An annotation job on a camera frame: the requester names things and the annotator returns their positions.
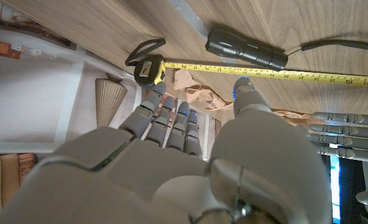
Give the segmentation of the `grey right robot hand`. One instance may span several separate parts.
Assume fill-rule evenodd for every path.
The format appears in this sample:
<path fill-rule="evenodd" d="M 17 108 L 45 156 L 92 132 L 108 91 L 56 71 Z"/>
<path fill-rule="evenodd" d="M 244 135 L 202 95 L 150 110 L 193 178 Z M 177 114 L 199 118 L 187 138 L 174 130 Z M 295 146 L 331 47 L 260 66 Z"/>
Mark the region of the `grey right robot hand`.
<path fill-rule="evenodd" d="M 316 147 L 247 78 L 205 161 L 197 114 L 158 83 L 118 128 L 62 144 L 28 174 L 0 223 L 331 223 Z"/>

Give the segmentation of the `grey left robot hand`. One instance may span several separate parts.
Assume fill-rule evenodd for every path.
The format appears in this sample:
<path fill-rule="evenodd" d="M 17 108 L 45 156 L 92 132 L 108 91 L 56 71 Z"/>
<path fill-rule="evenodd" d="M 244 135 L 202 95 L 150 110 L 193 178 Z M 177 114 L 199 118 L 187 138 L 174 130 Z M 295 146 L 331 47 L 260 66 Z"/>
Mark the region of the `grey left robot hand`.
<path fill-rule="evenodd" d="M 329 157 L 333 222 L 368 223 L 368 115 L 317 112 L 308 139 Z"/>

